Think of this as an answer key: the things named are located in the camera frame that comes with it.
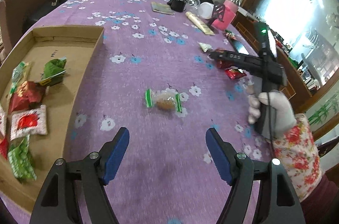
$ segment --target purple tablecloth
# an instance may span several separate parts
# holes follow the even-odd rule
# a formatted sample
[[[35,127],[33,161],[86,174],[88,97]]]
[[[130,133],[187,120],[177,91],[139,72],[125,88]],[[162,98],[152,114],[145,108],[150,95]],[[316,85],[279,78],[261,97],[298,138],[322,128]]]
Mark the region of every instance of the purple tablecloth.
[[[78,160],[127,127],[131,139],[116,178],[105,187],[121,224],[216,223],[230,187],[219,177],[205,143],[214,127],[237,151],[268,161],[268,145],[248,125],[248,78],[231,81],[202,53],[198,42],[232,50],[222,33],[206,36],[184,15],[154,13],[164,0],[69,0],[40,19],[46,25],[104,26],[104,45],[76,101],[67,160]],[[233,26],[230,30],[253,49]],[[145,90],[178,91],[183,112],[147,109]],[[244,223],[251,223],[255,182]],[[10,211],[17,209],[6,200]],[[84,223],[89,224],[80,196]],[[28,217],[18,222],[28,223]]]

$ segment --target hand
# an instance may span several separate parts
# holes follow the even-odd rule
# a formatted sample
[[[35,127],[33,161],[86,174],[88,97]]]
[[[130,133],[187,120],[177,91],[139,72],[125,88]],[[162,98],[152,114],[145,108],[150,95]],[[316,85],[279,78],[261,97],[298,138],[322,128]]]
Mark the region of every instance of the hand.
[[[252,86],[246,89],[249,95],[249,123],[254,124],[260,117],[260,103],[268,105],[267,93],[260,93],[258,97],[255,97],[254,89]],[[292,129],[297,120],[294,117],[294,112],[289,100],[286,96],[278,91],[270,92],[270,105],[277,110],[276,123],[274,127],[274,138],[281,137],[285,132]]]

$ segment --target cardboard box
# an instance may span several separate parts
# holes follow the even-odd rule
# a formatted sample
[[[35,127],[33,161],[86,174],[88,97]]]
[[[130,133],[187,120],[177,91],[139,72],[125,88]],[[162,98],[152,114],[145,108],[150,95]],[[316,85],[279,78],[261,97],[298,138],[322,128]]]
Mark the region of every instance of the cardboard box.
[[[44,65],[54,59],[67,57],[63,83],[51,86],[42,102],[47,106],[48,135],[32,135],[30,151],[35,161],[36,181],[20,184],[9,163],[0,156],[0,190],[21,208],[32,212],[43,182],[57,158],[63,157],[67,133],[74,126],[76,113],[72,112],[82,78],[91,65],[103,41],[104,28],[100,26],[45,26],[28,33],[11,51],[0,67],[1,106],[8,112],[7,94],[13,69],[21,62],[32,63],[29,81],[41,79]],[[7,120],[7,138],[10,135],[10,117]]]

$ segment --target green plant decoration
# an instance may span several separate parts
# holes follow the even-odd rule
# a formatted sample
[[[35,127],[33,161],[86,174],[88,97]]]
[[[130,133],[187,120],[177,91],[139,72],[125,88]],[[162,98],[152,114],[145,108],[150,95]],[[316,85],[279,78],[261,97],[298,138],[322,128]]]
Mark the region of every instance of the green plant decoration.
[[[331,110],[333,110],[334,114],[338,113],[338,96],[339,90],[337,90],[333,96],[325,102],[325,104],[323,104],[311,117],[309,117],[308,121],[310,125],[323,123],[327,119]]]

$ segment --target floral sleeve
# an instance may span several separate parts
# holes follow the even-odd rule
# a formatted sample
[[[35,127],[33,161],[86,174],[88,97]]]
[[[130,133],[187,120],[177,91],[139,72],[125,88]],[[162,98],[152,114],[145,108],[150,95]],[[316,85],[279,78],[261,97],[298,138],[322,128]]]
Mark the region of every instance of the floral sleeve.
[[[319,184],[323,172],[305,114],[296,114],[297,124],[274,140],[276,157],[284,165],[300,201],[306,199]]]

